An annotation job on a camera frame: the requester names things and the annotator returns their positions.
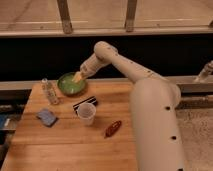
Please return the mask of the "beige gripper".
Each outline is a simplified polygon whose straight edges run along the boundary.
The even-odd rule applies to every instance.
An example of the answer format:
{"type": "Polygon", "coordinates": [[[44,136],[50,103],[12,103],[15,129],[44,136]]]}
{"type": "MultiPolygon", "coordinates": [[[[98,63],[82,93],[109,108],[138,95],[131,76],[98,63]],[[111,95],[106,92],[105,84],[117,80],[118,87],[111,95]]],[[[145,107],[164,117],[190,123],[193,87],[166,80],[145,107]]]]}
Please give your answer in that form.
{"type": "Polygon", "coordinates": [[[80,71],[74,74],[72,81],[78,83],[83,78],[86,79],[95,75],[99,69],[100,61],[95,55],[92,55],[81,64],[80,71]]]}

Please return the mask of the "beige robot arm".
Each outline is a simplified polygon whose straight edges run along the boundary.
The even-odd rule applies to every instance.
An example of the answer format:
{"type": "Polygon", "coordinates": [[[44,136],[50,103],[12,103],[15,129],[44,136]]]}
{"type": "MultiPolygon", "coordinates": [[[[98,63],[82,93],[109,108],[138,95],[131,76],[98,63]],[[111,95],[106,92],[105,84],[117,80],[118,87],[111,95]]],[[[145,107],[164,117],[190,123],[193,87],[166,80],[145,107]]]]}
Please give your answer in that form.
{"type": "Polygon", "coordinates": [[[74,80],[87,79],[113,65],[132,83],[130,111],[138,171],[187,171],[175,108],[180,88],[158,73],[122,56],[105,41],[94,45],[74,80]]]}

